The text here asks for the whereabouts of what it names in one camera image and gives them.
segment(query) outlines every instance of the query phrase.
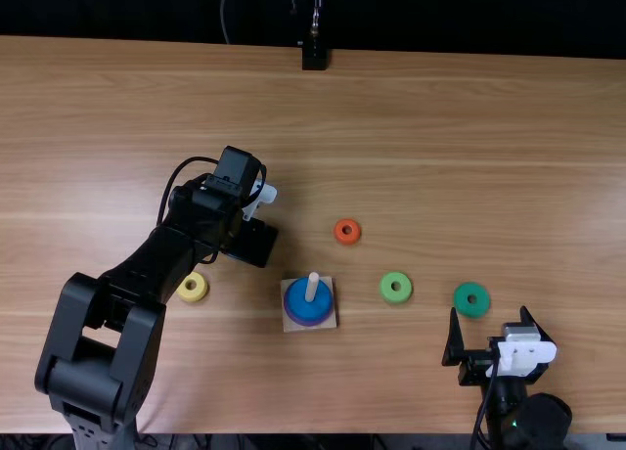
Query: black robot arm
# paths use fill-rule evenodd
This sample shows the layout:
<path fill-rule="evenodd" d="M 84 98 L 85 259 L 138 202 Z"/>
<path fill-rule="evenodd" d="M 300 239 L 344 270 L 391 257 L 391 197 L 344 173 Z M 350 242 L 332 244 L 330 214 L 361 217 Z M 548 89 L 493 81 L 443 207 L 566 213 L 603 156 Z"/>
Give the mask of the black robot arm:
<path fill-rule="evenodd" d="M 502 326 L 501 337 L 490 337 L 488 348 L 465 349 L 457 310 L 450 311 L 441 365 L 459 366 L 459 385 L 480 386 L 482 392 L 470 450 L 476 442 L 486 450 L 564 448 L 572 419 L 569 407 L 550 394 L 526 393 L 526 386 L 537 382 L 548 370 L 557 347 L 525 306 L 520 308 L 519 317 L 518 323 Z M 483 417 L 488 439 L 480 430 Z"/>
<path fill-rule="evenodd" d="M 210 160 L 187 161 L 195 159 Z M 133 447 L 135 417 L 157 366 L 165 303 L 199 262 L 208 256 L 212 262 L 221 251 L 265 266 L 278 232 L 243 218 L 264 181 L 258 159 L 227 147 L 213 174 L 174 188 L 167 216 L 160 221 L 163 204 L 156 227 L 128 259 L 98 279 L 76 273 L 64 285 L 35 387 L 69 422 L 77 448 Z M 83 335 L 85 327 L 102 326 L 121 333 L 117 347 Z"/>

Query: white bracket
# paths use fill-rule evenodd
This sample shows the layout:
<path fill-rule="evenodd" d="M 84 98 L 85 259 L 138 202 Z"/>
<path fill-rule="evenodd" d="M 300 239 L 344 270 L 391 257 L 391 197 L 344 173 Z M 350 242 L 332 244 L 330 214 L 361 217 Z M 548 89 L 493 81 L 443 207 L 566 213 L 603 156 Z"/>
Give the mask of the white bracket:
<path fill-rule="evenodd" d="M 507 340 L 498 342 L 500 362 L 498 377 L 527 377 L 539 364 L 549 364 L 557 357 L 557 346 L 548 340 Z M 485 373 L 491 377 L 493 365 Z"/>
<path fill-rule="evenodd" d="M 252 186 L 250 195 L 258 191 L 258 188 L 260 187 L 261 187 L 261 180 L 257 179 L 256 181 L 254 181 L 254 185 Z M 248 222 L 249 219 L 252 218 L 252 215 L 254 215 L 254 212 L 258 209 L 258 205 L 260 203 L 272 203 L 274 199 L 276 198 L 277 194 L 278 194 L 278 191 L 276 190 L 274 186 L 270 186 L 269 184 L 265 183 L 265 185 L 263 186 L 263 189 L 261 190 L 261 194 L 258 195 L 258 198 L 256 198 L 256 201 L 251 203 L 248 207 L 243 208 L 244 220 Z"/>

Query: black background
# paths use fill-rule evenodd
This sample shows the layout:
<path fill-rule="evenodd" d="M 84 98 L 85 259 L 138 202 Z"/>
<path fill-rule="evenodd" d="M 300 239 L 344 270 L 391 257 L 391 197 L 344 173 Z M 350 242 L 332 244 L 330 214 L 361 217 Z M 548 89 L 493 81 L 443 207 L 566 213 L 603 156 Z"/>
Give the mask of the black background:
<path fill-rule="evenodd" d="M 0 0 L 0 33 L 221 43 L 220 0 Z M 231 41 L 294 46 L 312 0 L 227 0 Z M 326 0 L 333 48 L 626 58 L 626 0 Z"/>

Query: wooden table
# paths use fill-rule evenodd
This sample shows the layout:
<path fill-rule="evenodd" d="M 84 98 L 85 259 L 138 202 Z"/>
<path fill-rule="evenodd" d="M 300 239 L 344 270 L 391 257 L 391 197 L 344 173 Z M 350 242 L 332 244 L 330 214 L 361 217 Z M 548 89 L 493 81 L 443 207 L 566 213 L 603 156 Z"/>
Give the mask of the wooden table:
<path fill-rule="evenodd" d="M 174 166 L 226 145 L 267 164 L 279 240 L 264 270 L 200 267 L 202 304 L 172 298 L 140 429 L 469 432 L 480 393 L 440 360 L 473 280 L 492 308 L 462 320 L 468 346 L 527 305 L 559 344 L 531 391 L 569 403 L 573 431 L 626 431 L 626 63 L 299 67 L 296 49 L 0 39 L 0 432 L 68 430 L 32 384 L 62 285 L 123 260 Z M 358 245 L 334 240 L 341 217 Z M 285 335 L 279 282 L 313 269 L 340 326 Z M 390 270 L 413 280 L 405 305 L 380 298 Z"/>

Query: blue ring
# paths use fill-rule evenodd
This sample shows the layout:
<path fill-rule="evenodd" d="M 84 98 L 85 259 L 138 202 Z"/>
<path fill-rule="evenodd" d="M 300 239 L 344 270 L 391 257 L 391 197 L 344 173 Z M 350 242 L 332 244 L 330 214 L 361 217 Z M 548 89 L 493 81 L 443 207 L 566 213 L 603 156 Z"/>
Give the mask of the blue ring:
<path fill-rule="evenodd" d="M 333 313 L 333 294 L 320 280 L 313 301 L 306 301 L 308 279 L 303 277 L 291 284 L 285 292 L 283 305 L 288 316 L 300 326 L 316 326 Z"/>

